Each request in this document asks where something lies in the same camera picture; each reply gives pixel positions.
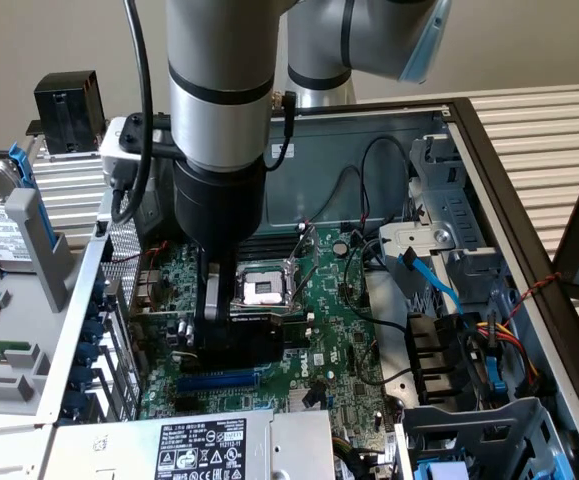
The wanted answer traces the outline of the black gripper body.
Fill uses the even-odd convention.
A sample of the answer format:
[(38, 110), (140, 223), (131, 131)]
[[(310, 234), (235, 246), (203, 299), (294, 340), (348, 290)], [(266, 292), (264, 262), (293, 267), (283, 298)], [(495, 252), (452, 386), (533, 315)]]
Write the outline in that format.
[(239, 245), (262, 219), (266, 165), (258, 158), (227, 173), (205, 170), (187, 160), (172, 167), (175, 216), (181, 229), (203, 251), (203, 261), (236, 269)]

